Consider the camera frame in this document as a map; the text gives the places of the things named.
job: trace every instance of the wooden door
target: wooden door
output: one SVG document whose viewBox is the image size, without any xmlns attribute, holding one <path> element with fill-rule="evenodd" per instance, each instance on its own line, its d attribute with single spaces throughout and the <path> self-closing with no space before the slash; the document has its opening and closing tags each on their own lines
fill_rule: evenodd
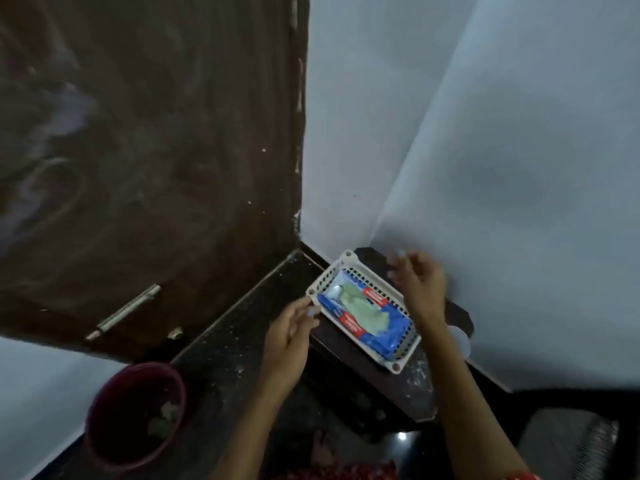
<svg viewBox="0 0 640 480">
<path fill-rule="evenodd" d="M 135 360 L 291 252 L 307 22 L 308 0 L 0 0 L 0 333 Z"/>
</svg>

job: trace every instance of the packaged item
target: packaged item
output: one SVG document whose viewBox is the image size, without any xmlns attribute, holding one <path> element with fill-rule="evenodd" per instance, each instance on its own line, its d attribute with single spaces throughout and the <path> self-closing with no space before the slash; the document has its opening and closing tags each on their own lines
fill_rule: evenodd
<svg viewBox="0 0 640 480">
<path fill-rule="evenodd" d="M 394 359 L 411 326 L 411 320 L 387 298 L 344 271 L 318 295 L 318 301 L 357 339 L 387 360 Z"/>
</svg>

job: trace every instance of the perforated basket wall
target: perforated basket wall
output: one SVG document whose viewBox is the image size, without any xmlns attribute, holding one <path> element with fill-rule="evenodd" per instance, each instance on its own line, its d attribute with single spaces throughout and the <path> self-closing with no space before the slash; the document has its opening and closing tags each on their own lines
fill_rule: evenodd
<svg viewBox="0 0 640 480">
<path fill-rule="evenodd" d="M 387 298 L 392 304 L 397 306 L 398 310 L 407 318 L 410 319 L 409 314 L 407 313 L 404 307 L 404 300 L 402 295 L 395 289 L 393 286 L 389 285 L 388 282 L 384 281 L 380 278 L 376 273 L 370 270 L 367 266 L 360 262 L 356 253 L 353 251 L 345 251 L 342 255 L 331 265 L 323 274 L 321 274 L 316 281 L 309 286 L 307 289 L 307 295 L 311 297 L 315 305 L 320 305 L 318 301 L 318 294 L 324 293 L 329 285 L 336 277 L 336 275 L 340 272 L 340 270 L 344 270 L 345 273 L 348 273 L 351 276 L 359 279 L 360 281 L 366 283 L 368 286 L 373 288 L 375 291 L 380 293 L 380 295 Z M 332 316 L 329 311 L 324 309 L 323 314 L 329 320 L 331 320 L 340 330 L 342 330 L 347 336 L 356 343 L 358 347 L 360 347 L 367 355 L 369 355 L 375 362 L 387 368 L 389 371 L 394 374 L 399 374 L 402 372 L 405 364 L 409 361 L 409 358 L 413 354 L 414 350 L 420 343 L 420 335 L 415 330 L 415 326 L 413 322 L 411 322 L 411 327 L 404 334 L 404 338 L 400 345 L 396 348 L 396 352 L 394 354 L 393 360 L 387 360 L 378 352 L 373 350 L 366 344 L 363 344 L 359 341 L 337 318 Z"/>
</svg>

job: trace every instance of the blue package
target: blue package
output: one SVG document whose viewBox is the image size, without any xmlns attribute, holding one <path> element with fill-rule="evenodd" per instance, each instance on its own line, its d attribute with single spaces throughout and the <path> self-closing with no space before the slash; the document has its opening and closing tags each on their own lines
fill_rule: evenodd
<svg viewBox="0 0 640 480">
<path fill-rule="evenodd" d="M 386 330 L 381 330 L 374 335 L 357 322 L 356 317 L 348 310 L 348 306 L 343 302 L 342 298 L 344 290 L 352 290 L 352 286 L 357 287 L 375 311 L 388 314 L 388 327 Z M 387 360 L 394 359 L 396 348 L 398 348 L 409 327 L 411 327 L 411 320 L 400 313 L 397 307 L 391 304 L 387 298 L 344 271 L 340 271 L 329 285 L 329 288 L 318 295 L 318 301 L 332 316 L 340 320 L 357 339 Z"/>
</svg>

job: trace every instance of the hand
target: hand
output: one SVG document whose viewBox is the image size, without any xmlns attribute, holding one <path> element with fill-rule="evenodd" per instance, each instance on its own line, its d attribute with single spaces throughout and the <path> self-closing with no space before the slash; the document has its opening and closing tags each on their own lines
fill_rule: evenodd
<svg viewBox="0 0 640 480">
<path fill-rule="evenodd" d="M 320 306 L 311 298 L 300 298 L 282 311 L 264 339 L 260 386 L 276 401 L 283 402 L 300 380 L 307 363 L 309 332 L 320 325 L 314 315 Z"/>
<path fill-rule="evenodd" d="M 389 278 L 404 296 L 404 304 L 420 334 L 445 323 L 447 277 L 444 269 L 426 253 L 399 252 L 387 259 L 393 266 Z"/>
</svg>

